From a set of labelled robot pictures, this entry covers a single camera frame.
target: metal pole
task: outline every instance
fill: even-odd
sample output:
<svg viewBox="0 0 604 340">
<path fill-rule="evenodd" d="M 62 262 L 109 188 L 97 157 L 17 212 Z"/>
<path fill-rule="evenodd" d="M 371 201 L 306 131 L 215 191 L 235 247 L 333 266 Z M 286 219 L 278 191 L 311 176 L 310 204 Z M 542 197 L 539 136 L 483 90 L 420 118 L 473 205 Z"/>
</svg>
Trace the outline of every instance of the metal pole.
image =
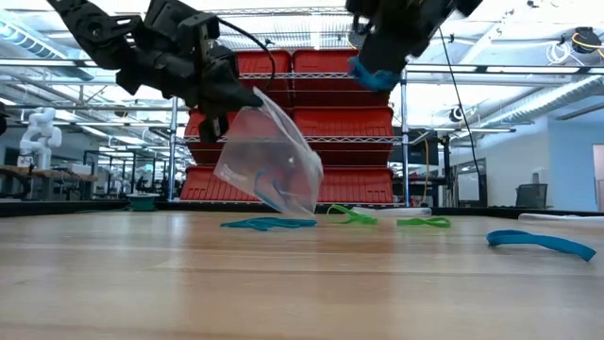
<svg viewBox="0 0 604 340">
<path fill-rule="evenodd" d="M 172 99 L 172 121 L 170 121 L 170 173 L 168 174 L 168 201 L 174 198 L 176 175 L 176 122 L 178 120 L 178 98 Z"/>
<path fill-rule="evenodd" d="M 151 193 L 155 193 L 155 163 L 156 158 L 153 157 L 153 175 L 151 175 Z"/>
<path fill-rule="evenodd" d="M 400 120 L 403 124 L 403 176 L 405 180 L 405 207 L 410 206 L 409 195 L 409 125 L 407 124 L 407 69 L 403 70 L 400 82 Z"/>
<path fill-rule="evenodd" d="M 113 166 L 113 156 L 109 156 L 109 171 L 107 172 L 107 194 L 111 194 L 111 167 Z"/>
<path fill-rule="evenodd" d="M 134 183 L 136 183 L 136 176 L 134 174 L 134 169 L 136 169 L 136 152 L 132 152 L 132 176 L 130 176 L 130 193 L 134 194 Z"/>
<path fill-rule="evenodd" d="M 120 194 L 124 193 L 124 181 L 126 180 L 126 160 L 122 161 L 122 180 L 120 181 L 122 184 L 120 185 Z"/>
</svg>

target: shelf post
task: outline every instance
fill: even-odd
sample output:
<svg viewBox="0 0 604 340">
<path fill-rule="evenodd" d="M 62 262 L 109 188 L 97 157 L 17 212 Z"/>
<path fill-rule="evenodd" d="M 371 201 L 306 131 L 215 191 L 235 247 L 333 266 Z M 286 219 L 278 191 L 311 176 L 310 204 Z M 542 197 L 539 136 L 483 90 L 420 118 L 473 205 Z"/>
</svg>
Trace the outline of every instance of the shelf post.
<svg viewBox="0 0 604 340">
<path fill-rule="evenodd" d="M 176 174 L 176 123 L 178 121 L 178 98 L 172 98 L 172 120 L 170 121 L 170 173 L 168 174 L 168 201 L 174 199 Z"/>
<path fill-rule="evenodd" d="M 400 82 L 400 120 L 403 138 L 403 177 L 405 180 L 405 206 L 410 206 L 409 193 L 409 125 L 407 124 L 407 69 L 403 69 Z"/>
</svg>

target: stack of red bins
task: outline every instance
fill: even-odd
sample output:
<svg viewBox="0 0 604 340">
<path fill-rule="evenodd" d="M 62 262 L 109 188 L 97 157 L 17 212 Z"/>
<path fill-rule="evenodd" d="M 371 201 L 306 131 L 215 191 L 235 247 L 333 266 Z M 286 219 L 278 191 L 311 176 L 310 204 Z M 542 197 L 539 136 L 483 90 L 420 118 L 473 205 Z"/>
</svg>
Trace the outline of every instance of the stack of red bins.
<svg viewBox="0 0 604 340">
<path fill-rule="evenodd" d="M 280 74 L 340 74 L 356 51 L 275 51 Z M 241 74 L 270 74 L 271 62 L 263 52 L 238 53 Z M 243 79 L 246 86 L 263 90 L 266 79 Z M 393 112 L 388 97 L 366 92 L 353 79 L 314 77 L 274 79 L 265 92 L 288 112 L 306 137 L 337 142 L 310 143 L 324 165 L 319 201 L 325 203 L 392 203 L 392 172 L 386 166 L 391 144 L 343 143 L 335 137 L 392 137 Z M 197 137 L 204 115 L 190 113 L 185 136 Z M 236 113 L 228 115 L 230 122 Z M 198 166 L 187 169 L 182 200 L 256 201 L 213 175 L 221 144 L 188 142 Z"/>
</svg>

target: black cable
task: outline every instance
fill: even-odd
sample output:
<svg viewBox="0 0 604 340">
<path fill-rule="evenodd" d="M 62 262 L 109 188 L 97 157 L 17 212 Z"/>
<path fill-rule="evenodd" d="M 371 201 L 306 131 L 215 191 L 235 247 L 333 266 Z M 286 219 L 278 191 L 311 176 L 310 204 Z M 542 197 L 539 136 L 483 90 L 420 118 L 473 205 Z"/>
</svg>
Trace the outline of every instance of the black cable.
<svg viewBox="0 0 604 340">
<path fill-rule="evenodd" d="M 438 31 L 441 34 L 441 40 L 443 41 L 443 48 L 445 49 L 446 63 L 449 65 L 449 70 L 451 71 L 451 79 L 453 79 L 453 87 L 455 88 L 455 94 L 457 95 L 457 100 L 460 103 L 460 111 L 463 116 L 463 122 L 465 123 L 465 127 L 468 129 L 468 133 L 470 134 L 470 146 L 472 146 L 472 160 L 474 160 L 474 166 L 476 166 L 476 173 L 478 174 L 478 183 L 480 183 L 480 169 L 478 169 L 478 162 L 476 161 L 476 148 L 474 146 L 474 138 L 472 137 L 472 130 L 470 129 L 470 125 L 468 124 L 468 119 L 465 116 L 465 111 L 463 110 L 463 104 L 461 103 L 460 90 L 457 87 L 457 81 L 455 81 L 455 74 L 453 73 L 453 66 L 451 66 L 451 59 L 449 58 L 449 53 L 446 50 L 446 42 L 445 37 L 443 36 L 443 31 L 440 27 L 438 27 Z"/>
<path fill-rule="evenodd" d="M 277 71 L 277 64 L 275 63 L 275 58 L 273 58 L 273 54 L 271 53 L 271 51 L 268 50 L 268 47 L 266 47 L 266 45 L 264 45 L 262 42 L 260 42 L 258 39 L 256 39 L 256 37 L 254 37 L 250 33 L 246 32 L 245 30 L 238 28 L 234 24 L 226 22 L 220 18 L 218 18 L 218 22 L 224 26 L 227 26 L 227 27 L 234 29 L 234 30 L 238 31 L 239 33 L 243 34 L 245 37 L 249 38 L 252 42 L 256 43 L 256 45 L 258 45 L 264 52 L 266 52 L 266 54 L 268 54 L 268 58 L 271 59 L 271 65 L 273 67 L 273 71 L 271 72 L 271 77 L 266 82 L 264 91 L 270 90 L 271 83 L 273 82 L 273 79 L 275 79 L 275 72 Z"/>
</svg>

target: white robot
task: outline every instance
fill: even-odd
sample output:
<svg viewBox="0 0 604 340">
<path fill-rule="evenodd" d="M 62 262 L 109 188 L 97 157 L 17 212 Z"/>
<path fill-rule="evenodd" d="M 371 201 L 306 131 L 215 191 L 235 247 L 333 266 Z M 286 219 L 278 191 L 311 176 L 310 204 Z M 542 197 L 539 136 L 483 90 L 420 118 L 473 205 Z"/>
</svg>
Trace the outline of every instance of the white robot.
<svg viewBox="0 0 604 340">
<path fill-rule="evenodd" d="M 59 147 L 62 141 L 60 129 L 53 126 L 55 113 L 55 109 L 38 108 L 35 113 L 29 115 L 29 126 L 19 143 L 19 166 L 28 167 L 34 164 L 41 170 L 50 168 L 50 148 Z M 34 137 L 38 135 L 41 137 L 33 142 Z M 34 154 L 38 154 L 37 164 L 34 162 Z"/>
</svg>

